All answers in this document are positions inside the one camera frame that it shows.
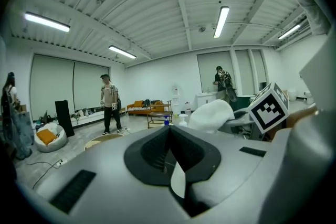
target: power strip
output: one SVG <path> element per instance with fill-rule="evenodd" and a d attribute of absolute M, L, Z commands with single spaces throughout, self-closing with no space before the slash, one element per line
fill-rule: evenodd
<path fill-rule="evenodd" d="M 56 168 L 59 168 L 60 166 L 65 165 L 67 162 L 69 162 L 68 159 L 61 159 L 55 166 Z"/>

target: floor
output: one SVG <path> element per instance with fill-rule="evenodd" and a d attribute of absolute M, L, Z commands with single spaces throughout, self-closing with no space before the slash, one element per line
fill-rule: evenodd
<path fill-rule="evenodd" d="M 294 113 L 307 107 L 308 105 L 306 105 L 301 100 L 290 102 L 290 113 Z M 174 118 L 173 123 L 178 124 L 179 119 Z M 115 120 L 112 119 L 110 125 L 111 133 L 116 132 L 117 130 L 115 124 L 116 124 Z M 128 114 L 126 114 L 121 117 L 121 125 L 123 127 L 127 127 L 127 130 L 123 132 L 123 135 L 131 135 L 132 133 L 135 133 L 137 131 L 147 129 L 147 118 L 146 116 L 141 115 L 128 116 Z M 47 163 L 36 163 L 36 162 L 48 162 L 50 164 L 54 164 L 60 159 L 71 160 L 75 158 L 77 155 L 79 155 L 84 151 L 85 144 L 88 141 L 103 134 L 104 122 L 101 121 L 98 123 L 80 127 L 74 129 L 74 131 L 75 135 L 68 138 L 67 144 L 63 148 L 55 152 L 42 153 L 39 152 L 33 145 L 32 155 L 23 161 L 17 161 L 15 163 L 18 181 L 32 188 L 36 183 L 36 181 L 38 181 L 39 178 L 45 173 L 45 171 L 48 168 L 50 168 L 50 165 Z M 39 181 L 38 184 L 40 184 L 45 178 L 50 176 L 55 171 L 56 171 L 55 168 L 51 168 L 47 172 L 47 174 Z"/>

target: black cap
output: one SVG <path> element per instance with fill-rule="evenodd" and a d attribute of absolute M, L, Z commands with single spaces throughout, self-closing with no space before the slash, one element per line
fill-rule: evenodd
<path fill-rule="evenodd" d="M 100 78 L 102 79 L 103 77 L 108 77 L 110 78 L 110 76 L 108 74 L 104 74 L 104 75 L 101 75 Z"/>

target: white cabinet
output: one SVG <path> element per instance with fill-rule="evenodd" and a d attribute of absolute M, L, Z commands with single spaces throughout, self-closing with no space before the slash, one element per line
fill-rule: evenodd
<path fill-rule="evenodd" d="M 201 93 L 197 94 L 197 107 L 209 104 L 216 100 L 216 93 Z"/>

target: fluorescent light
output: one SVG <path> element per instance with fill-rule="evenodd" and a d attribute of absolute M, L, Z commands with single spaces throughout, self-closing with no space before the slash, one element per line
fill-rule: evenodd
<path fill-rule="evenodd" d="M 280 37 L 278 37 L 278 39 L 284 39 L 285 37 L 287 37 L 288 35 L 290 35 L 291 33 L 293 33 L 295 30 L 299 29 L 301 26 L 297 25 L 294 26 L 292 29 L 288 30 L 287 32 L 285 32 L 283 35 L 281 35 Z"/>
<path fill-rule="evenodd" d="M 221 7 L 220 8 L 220 13 L 219 13 L 219 19 L 218 19 L 218 23 L 216 26 L 216 30 L 215 30 L 215 35 L 214 38 L 219 38 L 221 36 L 227 15 L 229 14 L 230 8 L 229 7 Z"/>
<path fill-rule="evenodd" d="M 117 48 L 117 47 L 115 47 L 115 46 L 110 46 L 109 47 L 109 49 L 110 50 L 113 50 L 113 51 L 115 51 L 115 52 L 117 52 L 117 53 L 119 53 L 119 54 L 122 54 L 122 55 L 125 55 L 125 56 L 127 56 L 127 57 L 130 57 L 130 58 L 132 58 L 132 59 L 135 59 L 136 58 L 136 56 L 135 55 L 133 55 L 133 54 L 130 54 L 130 53 L 128 53 L 127 51 L 124 51 L 124 50 L 122 50 L 122 49 L 119 49 L 119 48 Z"/>
<path fill-rule="evenodd" d="M 69 32 L 69 30 L 70 30 L 70 26 L 68 26 L 68 25 L 62 24 L 62 23 L 57 22 L 55 20 L 49 19 L 49 18 L 44 17 L 44 16 L 40 16 L 40 15 L 31 13 L 31 12 L 26 12 L 25 19 L 30 20 L 30 21 L 35 22 L 35 23 L 38 23 L 38 24 L 53 27 L 53 28 L 56 28 L 58 30 L 62 30 L 64 32 Z"/>

